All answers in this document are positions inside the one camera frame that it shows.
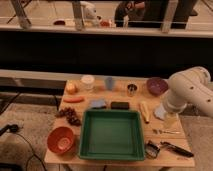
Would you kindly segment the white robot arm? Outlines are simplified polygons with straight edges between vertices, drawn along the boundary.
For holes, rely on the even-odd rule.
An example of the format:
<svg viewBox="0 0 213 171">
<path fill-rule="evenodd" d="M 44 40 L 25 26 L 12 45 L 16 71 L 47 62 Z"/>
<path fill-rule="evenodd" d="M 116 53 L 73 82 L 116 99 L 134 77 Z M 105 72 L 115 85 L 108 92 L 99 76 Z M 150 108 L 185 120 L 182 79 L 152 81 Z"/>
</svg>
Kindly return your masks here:
<svg viewBox="0 0 213 171">
<path fill-rule="evenodd" d="M 204 67 L 193 67 L 172 74 L 169 89 L 162 100 L 165 109 L 164 127 L 171 128 L 188 103 L 213 117 L 213 91 L 208 88 L 211 76 Z"/>
</svg>

